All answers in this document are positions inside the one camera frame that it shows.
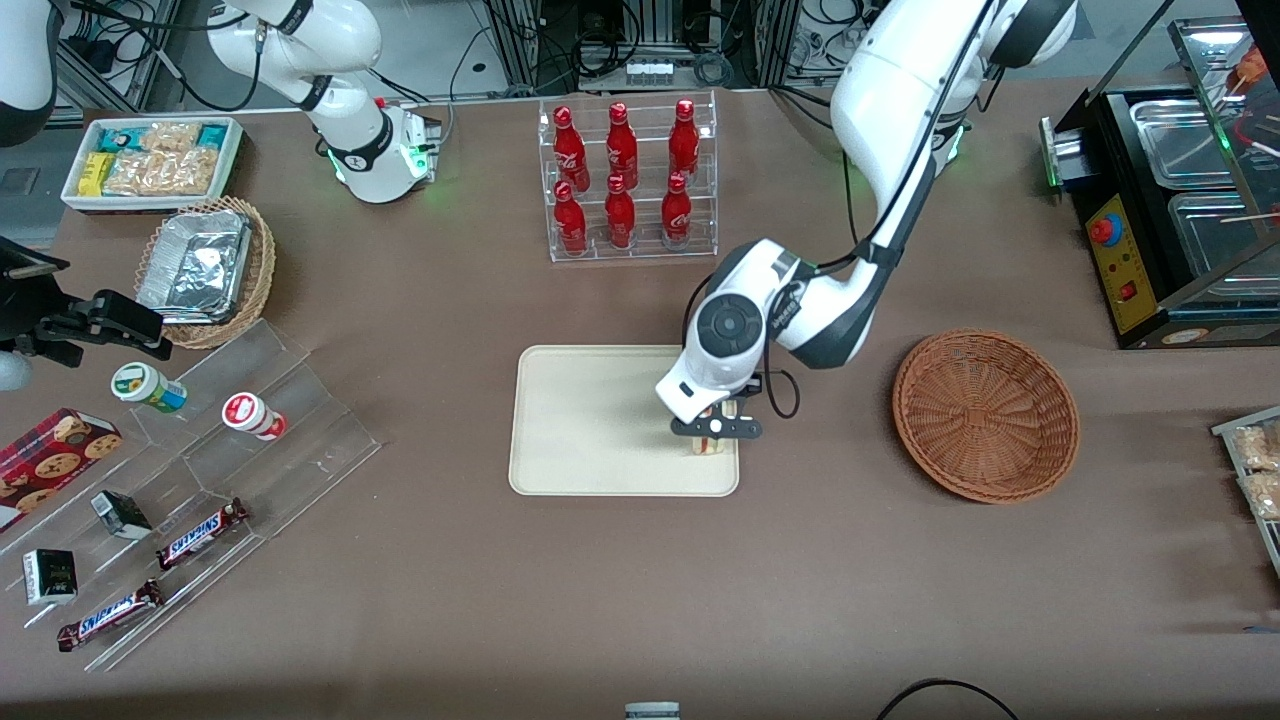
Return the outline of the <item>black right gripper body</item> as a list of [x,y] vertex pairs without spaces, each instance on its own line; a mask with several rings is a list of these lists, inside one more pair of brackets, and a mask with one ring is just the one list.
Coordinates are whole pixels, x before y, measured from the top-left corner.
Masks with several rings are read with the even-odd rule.
[[70,264],[1,238],[1,350],[14,352],[14,337],[36,331],[69,302],[54,274]]

